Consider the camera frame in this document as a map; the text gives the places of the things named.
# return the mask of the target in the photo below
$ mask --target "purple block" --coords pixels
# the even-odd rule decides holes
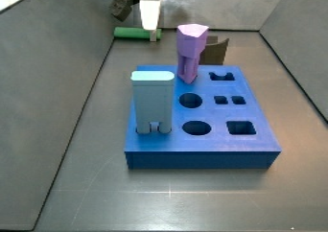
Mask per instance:
[[[189,24],[178,26],[178,77],[191,83],[197,76],[199,54],[205,49],[209,27]]]

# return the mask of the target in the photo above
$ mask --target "circular hole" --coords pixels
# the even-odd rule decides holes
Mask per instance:
[[[202,121],[189,121],[182,129],[193,136],[206,135],[211,130],[210,125]]]
[[[197,108],[202,104],[201,97],[194,93],[186,93],[179,97],[179,104],[187,108]]]

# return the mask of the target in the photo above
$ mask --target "shape sorter board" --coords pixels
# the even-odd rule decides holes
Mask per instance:
[[[199,65],[185,84],[174,65],[139,65],[138,71],[175,75],[171,132],[135,132],[134,102],[126,136],[130,169],[269,168],[281,147],[237,66]]]

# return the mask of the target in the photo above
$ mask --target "green object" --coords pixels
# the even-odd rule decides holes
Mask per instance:
[[[115,37],[126,37],[126,38],[150,38],[150,31],[139,29],[139,28],[122,28],[116,27],[114,30]],[[157,39],[162,37],[162,29],[157,29]]]

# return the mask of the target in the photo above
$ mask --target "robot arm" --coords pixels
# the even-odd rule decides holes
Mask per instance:
[[[155,31],[158,28],[162,0],[139,0],[142,27]]]

